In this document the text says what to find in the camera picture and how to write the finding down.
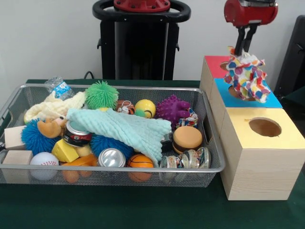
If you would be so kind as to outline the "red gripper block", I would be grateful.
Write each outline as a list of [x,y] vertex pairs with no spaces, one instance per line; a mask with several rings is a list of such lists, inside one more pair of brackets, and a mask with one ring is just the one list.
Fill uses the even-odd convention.
[[[278,4],[275,0],[227,0],[224,5],[225,20],[238,27],[234,53],[242,54],[243,50],[248,52],[258,24],[270,24],[276,18],[277,13]],[[244,26],[248,25],[250,25],[250,30],[245,38]]]

